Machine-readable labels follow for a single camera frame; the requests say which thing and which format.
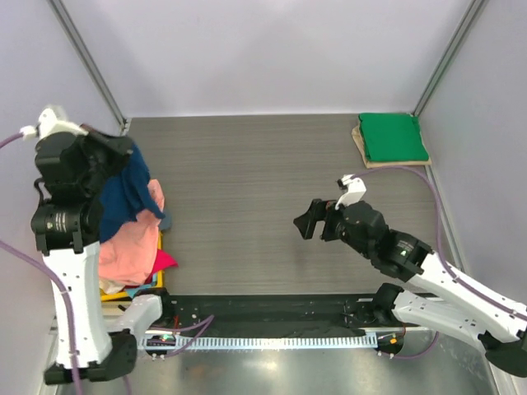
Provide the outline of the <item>blue Mickey print t-shirt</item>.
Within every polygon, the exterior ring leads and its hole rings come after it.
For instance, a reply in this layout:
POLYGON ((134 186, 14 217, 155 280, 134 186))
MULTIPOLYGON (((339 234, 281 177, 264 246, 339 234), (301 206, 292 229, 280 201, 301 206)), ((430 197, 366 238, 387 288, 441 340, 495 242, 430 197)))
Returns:
POLYGON ((138 221, 137 216, 143 210, 163 220, 166 215, 151 196, 148 184, 152 181, 138 145, 133 142, 132 154, 124 168, 110 177, 100 195, 104 213, 100 222, 100 242, 114 237, 122 225, 138 221))

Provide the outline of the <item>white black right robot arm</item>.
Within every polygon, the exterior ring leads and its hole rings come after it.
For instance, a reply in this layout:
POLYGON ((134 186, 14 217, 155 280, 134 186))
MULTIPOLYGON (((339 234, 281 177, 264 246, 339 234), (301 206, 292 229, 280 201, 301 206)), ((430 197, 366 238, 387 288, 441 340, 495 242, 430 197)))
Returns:
POLYGON ((371 316, 380 325, 395 320, 444 333, 473 346, 510 375, 526 376, 526 306, 475 281, 442 261, 440 254, 414 236, 393 230, 382 214, 360 201, 340 207, 315 199, 293 224, 303 239, 311 239, 323 222, 320 238, 340 240, 383 275, 440 297, 428 302, 393 284, 375 295, 371 316))

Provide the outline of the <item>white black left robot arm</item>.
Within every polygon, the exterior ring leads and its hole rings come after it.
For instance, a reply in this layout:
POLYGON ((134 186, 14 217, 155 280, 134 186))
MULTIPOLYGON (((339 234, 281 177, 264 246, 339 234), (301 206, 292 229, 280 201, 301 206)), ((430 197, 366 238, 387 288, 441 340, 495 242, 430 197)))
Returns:
POLYGON ((59 385, 125 377, 135 368, 147 329, 168 328, 175 318, 160 294, 137 297, 112 327, 103 316, 100 194, 128 163, 133 141, 99 132, 56 132, 42 138, 35 152, 41 176, 35 186, 49 195, 40 199, 30 227, 53 282, 58 328, 57 355, 44 381, 59 385))

